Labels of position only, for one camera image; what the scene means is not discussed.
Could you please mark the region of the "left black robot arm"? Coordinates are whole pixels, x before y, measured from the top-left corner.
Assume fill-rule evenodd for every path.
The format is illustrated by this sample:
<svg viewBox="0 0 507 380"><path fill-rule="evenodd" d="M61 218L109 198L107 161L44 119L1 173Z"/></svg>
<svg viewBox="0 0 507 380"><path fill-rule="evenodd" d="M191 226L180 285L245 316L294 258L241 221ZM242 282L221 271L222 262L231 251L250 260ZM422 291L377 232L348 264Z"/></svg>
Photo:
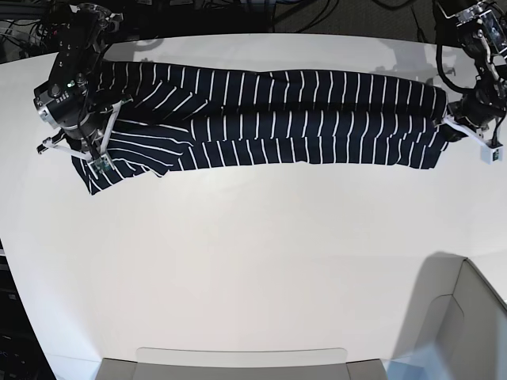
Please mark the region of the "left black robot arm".
<svg viewBox="0 0 507 380"><path fill-rule="evenodd" d="M450 90L461 95L447 107L452 139L466 135L482 139L494 121L492 137L484 144L500 147L500 127L506 118L506 65L494 60L506 59L506 13L495 1L434 1L433 16L438 74ZM477 74L471 88L455 84L444 72L443 47L448 37L473 60Z"/></svg>

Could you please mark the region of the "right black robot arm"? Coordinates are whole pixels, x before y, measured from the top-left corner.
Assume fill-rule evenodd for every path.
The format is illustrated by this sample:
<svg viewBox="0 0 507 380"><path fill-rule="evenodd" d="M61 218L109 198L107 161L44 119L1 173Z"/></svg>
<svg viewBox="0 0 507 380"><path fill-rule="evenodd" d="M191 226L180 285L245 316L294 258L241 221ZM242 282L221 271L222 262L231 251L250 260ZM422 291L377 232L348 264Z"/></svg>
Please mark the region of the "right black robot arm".
<svg viewBox="0 0 507 380"><path fill-rule="evenodd" d="M48 80L34 89L33 103L40 118L59 133L45 140L39 153L56 148L62 139L81 143L78 152L86 159L104 153L102 115L112 106L97 102L98 69L108 38L119 31L123 20L122 13L82 2L58 31L58 54Z"/></svg>

